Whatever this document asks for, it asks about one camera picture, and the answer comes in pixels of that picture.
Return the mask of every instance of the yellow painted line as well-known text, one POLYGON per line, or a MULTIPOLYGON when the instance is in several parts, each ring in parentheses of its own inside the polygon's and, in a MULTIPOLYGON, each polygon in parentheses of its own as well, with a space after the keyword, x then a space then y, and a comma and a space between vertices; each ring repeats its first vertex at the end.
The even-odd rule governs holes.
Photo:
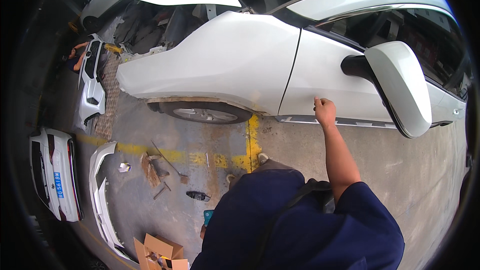
POLYGON ((257 115, 253 115, 250 120, 248 120, 248 138, 247 138, 247 156, 250 159, 250 168, 247 169, 247 173, 251 173, 257 167, 258 159, 257 154, 262 152, 262 148, 258 145, 257 134, 258 134, 258 127, 260 123, 258 122, 257 115))
POLYGON ((93 240, 95 240, 101 247, 103 247, 110 255, 112 255, 114 258, 116 258, 118 261, 120 261, 123 265, 129 267, 130 269, 132 270, 138 270, 137 268, 135 267, 132 267, 130 264, 128 264, 126 261, 124 261, 120 256, 118 256, 115 252, 111 251, 109 248, 105 247, 104 246, 104 242, 100 241, 99 239, 97 239, 92 232, 90 232, 90 230, 87 228, 87 226, 83 225, 81 222, 78 222, 78 224, 80 225, 80 227, 86 231, 90 237, 92 237, 93 240))
MULTIPOLYGON (((262 151, 257 141, 258 126, 259 122, 256 115, 253 115, 250 120, 245 123, 245 155, 235 155, 232 156, 229 160, 229 158, 225 154, 214 153, 213 156, 208 157, 209 162, 214 163, 216 167, 225 169, 230 167, 235 169, 245 169, 247 170, 247 173, 251 173, 258 167, 257 154, 262 151)), ((82 143, 91 144, 96 147, 99 147, 100 145, 108 142, 106 139, 103 138, 83 134, 77 134, 76 139, 82 143)), ((165 158, 171 163, 187 164, 187 161, 189 161, 191 164, 207 166, 207 155, 205 152, 189 152, 187 154, 187 152, 183 150, 171 150, 165 148, 160 148, 160 150, 162 151, 163 155, 165 155, 165 158)), ((117 143, 117 151, 132 155, 141 155, 145 152, 149 155, 158 154, 158 151, 155 147, 121 142, 117 143)))

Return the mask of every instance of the man's arm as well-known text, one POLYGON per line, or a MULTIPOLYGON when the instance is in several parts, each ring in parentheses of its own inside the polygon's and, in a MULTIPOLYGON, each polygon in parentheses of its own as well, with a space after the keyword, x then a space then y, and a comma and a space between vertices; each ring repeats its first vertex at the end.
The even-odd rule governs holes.
POLYGON ((80 67, 82 66, 84 56, 85 56, 85 51, 81 54, 80 58, 78 59, 78 62, 75 64, 75 66, 73 66, 73 70, 75 72, 80 71, 80 67))
POLYGON ((90 42, 87 41, 85 43, 81 43, 81 44, 78 44, 77 46, 74 47, 75 50, 79 49, 79 48, 82 48, 82 47, 85 47, 89 44, 90 42))
POLYGON ((360 172, 335 125, 337 109, 334 103, 326 98, 315 97, 314 100, 315 117, 325 135, 327 175, 332 186, 333 198, 337 203, 351 184, 361 181, 360 172))

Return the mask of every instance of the hammer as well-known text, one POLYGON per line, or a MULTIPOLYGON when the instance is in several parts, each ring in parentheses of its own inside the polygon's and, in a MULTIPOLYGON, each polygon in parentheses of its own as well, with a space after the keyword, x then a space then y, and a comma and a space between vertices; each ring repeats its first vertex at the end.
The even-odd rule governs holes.
POLYGON ((165 183, 165 187, 163 187, 163 189, 161 189, 160 192, 158 192, 158 193, 153 197, 153 200, 159 198, 159 196, 162 195, 162 193, 165 191, 165 189, 168 189, 169 191, 171 191, 169 185, 165 183))

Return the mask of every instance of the floor mat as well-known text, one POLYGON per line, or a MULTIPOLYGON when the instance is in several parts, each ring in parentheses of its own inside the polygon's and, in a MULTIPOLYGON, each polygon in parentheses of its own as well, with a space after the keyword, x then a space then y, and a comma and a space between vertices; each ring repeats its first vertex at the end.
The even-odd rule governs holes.
POLYGON ((110 54, 105 64, 103 73, 105 77, 102 80, 102 87, 105 90, 105 114, 96 117, 93 121, 95 134, 110 141, 112 138, 113 120, 117 111, 120 88, 117 81, 117 69, 121 58, 110 54))

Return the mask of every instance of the car grille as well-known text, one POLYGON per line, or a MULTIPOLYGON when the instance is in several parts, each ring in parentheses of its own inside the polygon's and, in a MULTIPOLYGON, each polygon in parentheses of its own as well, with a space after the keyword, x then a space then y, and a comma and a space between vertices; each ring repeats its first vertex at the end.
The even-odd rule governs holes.
POLYGON ((85 73, 91 79, 93 78, 93 73, 95 71, 95 62, 97 61, 97 53, 99 52, 99 47, 100 41, 92 42, 89 50, 92 54, 89 58, 87 58, 87 62, 85 63, 85 73))

